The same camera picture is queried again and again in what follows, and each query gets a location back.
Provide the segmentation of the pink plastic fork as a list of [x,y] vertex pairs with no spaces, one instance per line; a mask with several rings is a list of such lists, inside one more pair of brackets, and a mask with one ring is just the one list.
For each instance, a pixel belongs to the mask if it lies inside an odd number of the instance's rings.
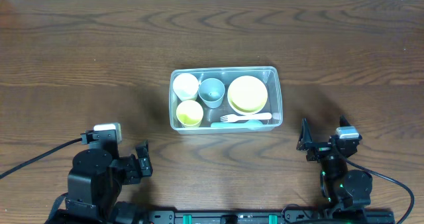
[[249,121],[249,120],[269,120],[272,118],[271,113],[256,113],[251,115],[224,115],[220,118],[220,122],[223,123],[235,123],[237,121]]

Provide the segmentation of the yellow plastic cup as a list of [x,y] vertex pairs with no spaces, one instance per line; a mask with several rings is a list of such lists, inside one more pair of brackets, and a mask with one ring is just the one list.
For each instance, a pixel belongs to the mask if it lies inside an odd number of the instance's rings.
[[203,108],[196,101],[183,101],[177,106],[176,117],[183,127],[196,128],[203,120]]

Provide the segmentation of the mint green plastic spoon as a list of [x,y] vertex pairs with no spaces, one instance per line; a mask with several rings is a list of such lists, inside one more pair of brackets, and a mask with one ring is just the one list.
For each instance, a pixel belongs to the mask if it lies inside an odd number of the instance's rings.
[[248,120],[244,123],[211,123],[211,128],[217,129],[250,129],[256,130],[263,126],[263,123],[259,120]]

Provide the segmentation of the yellow plastic bowl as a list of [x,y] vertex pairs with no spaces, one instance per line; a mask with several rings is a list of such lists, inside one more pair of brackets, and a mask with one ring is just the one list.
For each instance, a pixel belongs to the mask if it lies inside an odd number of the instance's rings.
[[265,84],[254,76],[241,76],[232,81],[228,88],[227,99],[242,110],[252,111],[268,100]]

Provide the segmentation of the white plastic bowl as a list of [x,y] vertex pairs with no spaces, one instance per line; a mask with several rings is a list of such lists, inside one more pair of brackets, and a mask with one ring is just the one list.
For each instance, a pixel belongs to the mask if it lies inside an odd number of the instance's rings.
[[246,111],[246,110],[242,110],[241,108],[237,107],[230,98],[227,99],[227,101],[229,102],[230,107],[238,114],[240,115],[253,115],[256,113],[259,113],[261,110],[263,110],[263,108],[265,107],[266,103],[263,103],[261,105],[259,105],[259,107],[254,108],[252,111]]

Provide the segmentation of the white plastic cup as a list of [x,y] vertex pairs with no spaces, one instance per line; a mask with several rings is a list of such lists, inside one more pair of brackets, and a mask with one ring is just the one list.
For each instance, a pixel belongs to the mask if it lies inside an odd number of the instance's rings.
[[194,75],[180,74],[174,79],[172,85],[174,93],[181,101],[197,99],[199,81]]

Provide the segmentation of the clear plastic container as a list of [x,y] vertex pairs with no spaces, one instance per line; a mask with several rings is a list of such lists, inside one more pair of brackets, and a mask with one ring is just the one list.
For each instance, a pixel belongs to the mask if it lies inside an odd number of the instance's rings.
[[[180,74],[192,74],[199,82],[208,78],[216,78],[221,80],[225,87],[229,87],[230,83],[241,76],[254,76],[261,80],[268,90],[268,100],[261,112],[271,113],[272,118],[261,121],[263,126],[256,130],[250,129],[217,129],[211,128],[211,123],[218,123],[224,115],[235,114],[236,112],[230,107],[227,96],[223,98],[222,104],[218,108],[209,108],[204,104],[200,97],[196,99],[203,108],[203,120],[199,127],[185,128],[176,117],[177,106],[181,100],[173,91],[173,81]],[[264,132],[271,131],[279,127],[283,123],[283,102],[280,80],[278,71],[273,66],[245,66],[245,67],[222,67],[222,68],[193,68],[174,70],[170,76],[170,92],[169,92],[169,114],[170,126],[173,130],[181,135],[200,135],[215,133],[245,133],[245,132]]]

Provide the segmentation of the grey plastic cup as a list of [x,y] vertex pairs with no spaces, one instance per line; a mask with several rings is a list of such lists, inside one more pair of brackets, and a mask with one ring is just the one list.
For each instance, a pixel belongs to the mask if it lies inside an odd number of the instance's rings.
[[225,86],[221,80],[208,78],[200,84],[198,94],[206,106],[218,108],[223,102]]

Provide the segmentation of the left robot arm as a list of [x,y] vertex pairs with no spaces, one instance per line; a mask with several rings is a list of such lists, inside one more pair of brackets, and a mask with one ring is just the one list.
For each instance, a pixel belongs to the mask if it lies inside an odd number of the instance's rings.
[[117,201],[123,186],[139,184],[153,173],[148,141],[135,154],[120,156],[119,131],[86,131],[82,143],[89,146],[75,155],[68,174],[68,192],[56,198],[46,222],[148,223],[146,211],[133,203]]

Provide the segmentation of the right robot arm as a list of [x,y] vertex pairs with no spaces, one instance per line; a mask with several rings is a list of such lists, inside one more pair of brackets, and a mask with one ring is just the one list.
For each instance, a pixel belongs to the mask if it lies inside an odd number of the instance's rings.
[[340,117],[339,127],[329,140],[312,139],[306,119],[302,119],[297,150],[306,151],[306,160],[321,165],[321,192],[330,202],[324,208],[325,219],[343,219],[369,223],[365,207],[370,205],[372,177],[363,170],[349,170],[347,158],[357,152],[362,136],[355,127]]

